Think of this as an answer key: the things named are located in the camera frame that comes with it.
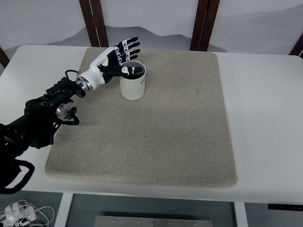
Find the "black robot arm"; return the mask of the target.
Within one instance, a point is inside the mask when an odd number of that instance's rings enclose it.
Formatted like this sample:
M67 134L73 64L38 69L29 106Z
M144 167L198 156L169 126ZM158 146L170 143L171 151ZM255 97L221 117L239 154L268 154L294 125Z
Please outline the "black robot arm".
M113 77L133 79L143 75L142 67L124 65L138 57L139 45L138 38L133 37L110 46L91 62L88 70L77 75L75 81L65 76L43 96L27 101L23 116L0 126L1 167L19 165L16 158L29 147L42 148L53 144L53 136L60 125L78 125L76 107L59 112L60 107L72 103L72 96L83 98Z

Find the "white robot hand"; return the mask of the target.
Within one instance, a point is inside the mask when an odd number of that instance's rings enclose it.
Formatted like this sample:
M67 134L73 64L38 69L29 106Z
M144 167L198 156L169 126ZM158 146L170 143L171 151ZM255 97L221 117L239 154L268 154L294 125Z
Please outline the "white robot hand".
M97 48L90 47L86 50L82 59L80 73L76 77L76 83L84 91L92 91L99 85L108 83L113 77L125 79L138 79L143 76L142 67L119 66L138 57L140 49L132 49L140 45L138 37L125 39L115 47Z

